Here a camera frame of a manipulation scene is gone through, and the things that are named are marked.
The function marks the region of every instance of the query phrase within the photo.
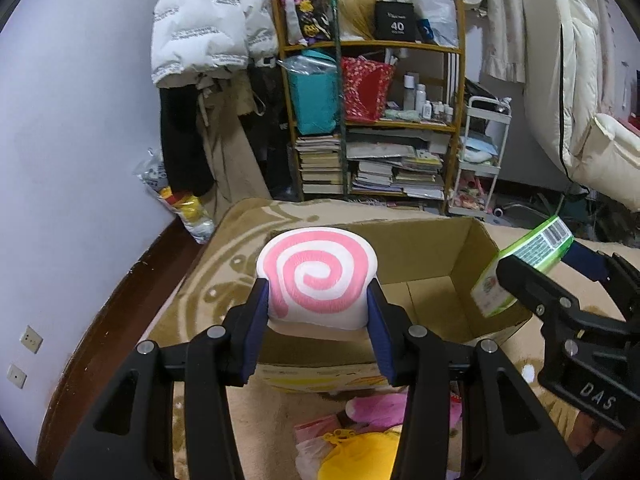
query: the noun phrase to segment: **white chair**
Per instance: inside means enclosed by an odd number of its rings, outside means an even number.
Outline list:
[[[596,0],[524,0],[527,120],[572,180],[640,211],[640,137],[598,113],[602,56],[595,9]]]

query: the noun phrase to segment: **beige rug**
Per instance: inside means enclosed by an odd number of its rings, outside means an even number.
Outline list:
[[[156,319],[150,338],[160,346],[185,342],[212,324],[219,323],[232,306],[247,297],[255,279],[255,261],[268,234],[275,230],[306,226],[348,224],[373,219],[427,218],[425,212],[391,210],[318,200],[305,203],[244,200],[224,217],[198,265],[182,284],[174,300]],[[500,248],[520,238],[525,231],[488,225],[487,230]],[[606,253],[622,254],[640,267],[640,250],[617,244],[589,244]],[[561,264],[551,277],[574,293],[590,310],[619,317],[619,313],[600,285],[589,282],[573,269]],[[543,340],[540,322],[533,318],[504,347],[521,370],[530,364],[542,368]],[[568,436],[576,411],[536,382],[531,385],[561,433]],[[182,418],[183,389],[175,390],[174,457],[177,478],[186,480],[186,450]],[[247,480],[297,480],[292,427],[321,415],[339,412],[343,402],[315,394],[290,394],[265,386],[253,377],[244,388],[229,388],[230,412],[244,476]],[[450,468],[459,466],[460,434],[450,443]]]

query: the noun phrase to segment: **teal bag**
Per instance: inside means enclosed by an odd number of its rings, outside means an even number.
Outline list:
[[[305,50],[302,56],[335,62],[333,57],[315,50]],[[338,113],[337,72],[311,75],[289,73],[289,89],[300,134],[329,134],[335,129]]]

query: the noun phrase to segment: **red bag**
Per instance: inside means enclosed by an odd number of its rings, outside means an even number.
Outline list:
[[[342,58],[344,108],[348,121],[372,123],[382,117],[395,68],[363,57]]]

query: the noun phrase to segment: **stack of books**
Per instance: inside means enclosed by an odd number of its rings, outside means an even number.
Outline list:
[[[385,155],[380,146],[372,146],[370,151],[358,146],[357,152],[349,150],[352,160],[358,161],[358,169],[351,181],[352,189],[360,191],[403,193],[412,198],[444,200],[444,182],[440,175],[442,160],[427,150],[414,150],[407,156],[397,155],[405,150],[393,150],[388,145]]]
[[[444,200],[444,181],[440,175],[442,160],[427,150],[416,150],[415,158],[405,158],[394,182],[413,198]]]
[[[304,136],[296,140],[304,193],[342,193],[340,139],[332,135]]]
[[[353,179],[353,189],[402,192],[399,186],[394,186],[394,167],[374,159],[358,162],[358,171]]]

